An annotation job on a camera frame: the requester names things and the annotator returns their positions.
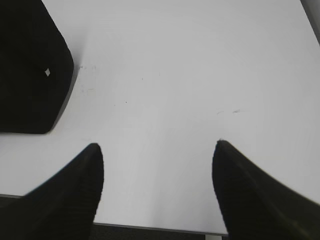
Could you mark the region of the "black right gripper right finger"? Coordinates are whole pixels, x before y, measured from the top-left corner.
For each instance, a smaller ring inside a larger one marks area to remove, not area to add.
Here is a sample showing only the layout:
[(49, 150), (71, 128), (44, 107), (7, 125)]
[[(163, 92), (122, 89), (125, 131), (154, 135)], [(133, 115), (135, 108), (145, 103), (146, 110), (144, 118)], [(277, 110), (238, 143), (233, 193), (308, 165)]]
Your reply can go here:
[(212, 183), (230, 240), (318, 240), (320, 205), (218, 140)]

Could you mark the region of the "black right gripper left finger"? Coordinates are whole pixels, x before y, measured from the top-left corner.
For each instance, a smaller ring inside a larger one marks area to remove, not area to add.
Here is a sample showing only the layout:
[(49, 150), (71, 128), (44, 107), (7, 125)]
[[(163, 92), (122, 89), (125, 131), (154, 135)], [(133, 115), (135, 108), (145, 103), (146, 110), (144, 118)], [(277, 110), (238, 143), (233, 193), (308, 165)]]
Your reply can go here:
[(103, 185), (102, 151), (91, 143), (46, 182), (0, 208), (0, 238), (89, 239)]

